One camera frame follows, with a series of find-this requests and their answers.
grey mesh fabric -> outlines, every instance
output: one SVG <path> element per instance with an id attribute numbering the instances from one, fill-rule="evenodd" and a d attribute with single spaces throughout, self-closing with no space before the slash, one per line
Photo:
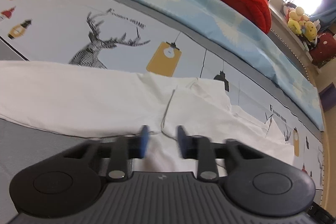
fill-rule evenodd
<path id="1" fill-rule="evenodd" d="M 13 176 L 83 141 L 83 138 L 26 128 L 0 119 L 0 224 L 17 214 L 9 196 Z"/>

deer head print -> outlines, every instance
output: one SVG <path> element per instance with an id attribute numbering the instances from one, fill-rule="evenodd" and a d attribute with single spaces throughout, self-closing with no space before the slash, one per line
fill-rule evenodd
<path id="1" fill-rule="evenodd" d="M 317 155 L 317 161 L 319 162 L 320 166 L 320 185 L 323 185 L 323 151 L 320 147 Z"/>
<path id="2" fill-rule="evenodd" d="M 284 131 L 283 135 L 285 136 L 285 141 L 288 142 L 289 138 L 291 137 L 291 132 L 288 132 L 287 126 L 286 126 L 286 131 L 287 131 L 287 133 L 285 133 L 285 131 Z"/>
<path id="3" fill-rule="evenodd" d="M 106 16 L 108 14 L 113 14 L 112 9 L 107 10 L 105 13 L 100 13 L 96 15 L 91 16 L 91 12 L 88 14 L 86 18 L 86 22 L 89 25 L 91 31 L 89 32 L 89 39 L 90 43 L 87 44 L 83 49 L 78 51 L 74 57 L 70 60 L 69 64 L 75 64 L 85 67 L 93 67 L 93 68 L 104 68 L 106 69 L 105 65 L 102 64 L 98 59 L 98 54 L 102 49 L 113 49 L 117 47 L 117 44 L 125 45 L 125 46 L 131 46 L 131 47 L 137 47 L 141 45 L 145 45 L 150 42 L 150 40 L 147 40 L 145 42 L 140 42 L 141 37 L 139 35 L 138 27 L 136 27 L 136 33 L 137 37 L 134 39 L 129 39 L 126 41 L 126 33 L 124 33 L 121 37 L 111 37 L 108 40 L 101 40 L 99 38 L 100 34 L 100 25 L 104 22 L 103 20 L 95 23 L 95 19 L 98 16 Z"/>

metal screw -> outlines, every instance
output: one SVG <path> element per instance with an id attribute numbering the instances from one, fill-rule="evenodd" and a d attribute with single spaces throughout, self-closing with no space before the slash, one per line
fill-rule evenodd
<path id="1" fill-rule="evenodd" d="M 212 179 L 217 178 L 217 175 L 216 173 L 211 172 L 211 171 L 204 171 L 201 173 L 201 177 L 206 180 L 212 180 Z"/>
<path id="2" fill-rule="evenodd" d="M 113 170 L 109 172 L 109 177 L 112 179 L 122 179 L 123 177 L 125 177 L 125 173 L 120 170 Z"/>

mattress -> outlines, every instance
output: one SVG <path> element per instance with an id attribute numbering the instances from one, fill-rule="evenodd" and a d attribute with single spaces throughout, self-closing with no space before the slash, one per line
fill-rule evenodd
<path id="1" fill-rule="evenodd" d="M 167 63 L 170 69 L 154 72 L 222 80 L 232 105 L 239 105 L 262 122 L 274 117 L 286 142 L 299 151 L 295 167 L 305 169 L 308 175 L 311 172 L 320 199 L 323 189 L 320 131 L 280 88 L 236 55 L 132 0 L 0 0 L 1 11 L 13 7 L 12 15 L 0 22 L 0 60 L 72 62 L 144 73 L 157 67 L 158 52 L 174 44 L 178 58 Z M 88 54 L 92 52 L 89 35 L 93 33 L 92 22 L 101 21 L 102 40 L 113 38 L 127 45 L 110 44 L 95 52 L 96 55 Z M 8 186 L 18 171 L 84 141 L 5 120 L 0 120 L 0 140 L 0 223 L 8 222 L 16 214 Z"/>

yellow plush toy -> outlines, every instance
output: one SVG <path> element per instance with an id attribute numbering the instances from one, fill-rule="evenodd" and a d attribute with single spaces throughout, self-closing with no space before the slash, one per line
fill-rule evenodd
<path id="1" fill-rule="evenodd" d="M 313 22 L 307 21 L 304 24 L 304 28 L 302 29 L 303 35 L 309 40 L 309 42 L 314 42 L 317 36 L 317 29 Z"/>
<path id="2" fill-rule="evenodd" d="M 296 7 L 295 11 L 289 12 L 289 18 L 297 22 L 300 20 L 309 21 L 309 17 L 305 14 L 305 11 L 301 7 Z"/>
<path id="3" fill-rule="evenodd" d="M 288 27 L 296 35 L 304 35 L 309 42 L 314 43 L 317 36 L 317 29 L 305 11 L 301 7 L 296 7 L 295 11 L 289 12 Z"/>
<path id="4" fill-rule="evenodd" d="M 287 25 L 294 34 L 296 34 L 296 35 L 301 35 L 302 34 L 301 26 L 299 25 L 299 23 L 297 21 L 295 21 L 293 19 L 289 19 Z"/>

